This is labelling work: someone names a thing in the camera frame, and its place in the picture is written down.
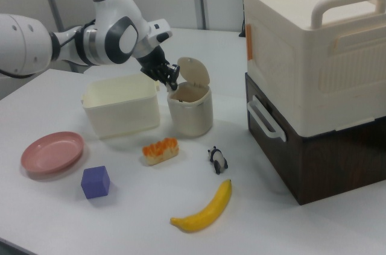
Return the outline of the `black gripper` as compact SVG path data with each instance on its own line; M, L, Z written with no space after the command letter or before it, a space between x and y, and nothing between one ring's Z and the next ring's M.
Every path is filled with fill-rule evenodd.
M165 82L167 91L176 91L178 83L170 78L178 78L179 65L170 65L160 46L155 47L149 54L136 59L141 65L141 71L155 81Z

